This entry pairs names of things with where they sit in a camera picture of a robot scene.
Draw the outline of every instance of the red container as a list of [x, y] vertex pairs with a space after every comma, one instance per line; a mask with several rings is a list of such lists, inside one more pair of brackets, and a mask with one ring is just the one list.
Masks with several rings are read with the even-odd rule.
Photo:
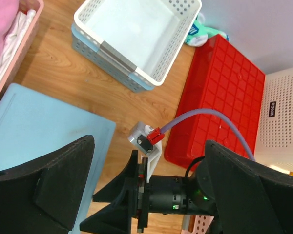
[[[265, 75], [220, 35], [195, 51], [176, 117], [210, 108], [226, 115], [254, 152]], [[172, 128], [165, 159], [187, 168], [204, 155], [205, 142], [215, 140], [246, 156], [242, 144], [218, 117], [196, 115]]]

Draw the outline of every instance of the blue board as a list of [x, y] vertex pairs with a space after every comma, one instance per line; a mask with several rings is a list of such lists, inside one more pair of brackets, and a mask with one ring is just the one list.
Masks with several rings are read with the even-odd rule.
[[86, 218], [116, 124], [18, 84], [0, 102], [0, 171], [93, 135], [95, 151], [75, 227]]

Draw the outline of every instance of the black cable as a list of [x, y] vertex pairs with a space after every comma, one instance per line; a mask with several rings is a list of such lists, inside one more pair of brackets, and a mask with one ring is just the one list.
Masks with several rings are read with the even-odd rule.
[[187, 168], [187, 170], [186, 170], [185, 178], [188, 177], [191, 168], [192, 168], [196, 163], [202, 161], [204, 158], [205, 158], [205, 156], [197, 157], [197, 158], [195, 158], [195, 159], [192, 161], [192, 163], [190, 163], [190, 165], [188, 166], [188, 168]]

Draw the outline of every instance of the black label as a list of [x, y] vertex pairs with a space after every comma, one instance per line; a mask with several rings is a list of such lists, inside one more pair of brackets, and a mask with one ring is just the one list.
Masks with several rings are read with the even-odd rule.
[[268, 117], [275, 117], [275, 109], [277, 106], [277, 102], [276, 101], [272, 101], [269, 104], [269, 113], [268, 113]]

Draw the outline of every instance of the wooden floor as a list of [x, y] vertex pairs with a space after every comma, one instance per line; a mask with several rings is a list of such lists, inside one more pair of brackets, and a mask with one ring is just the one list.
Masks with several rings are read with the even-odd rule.
[[[183, 46], [164, 84], [135, 94], [100, 70], [72, 47], [74, 12], [83, 0], [44, 0], [40, 30], [14, 82], [115, 121], [117, 128], [97, 189], [126, 165], [133, 146], [129, 130], [139, 120], [154, 127], [172, 120], [186, 80], [194, 49]], [[161, 158], [155, 173], [183, 175], [184, 169]], [[92, 203], [88, 215], [103, 204]], [[150, 214], [146, 234], [179, 234], [181, 215]], [[132, 221], [136, 233], [136, 220]]]

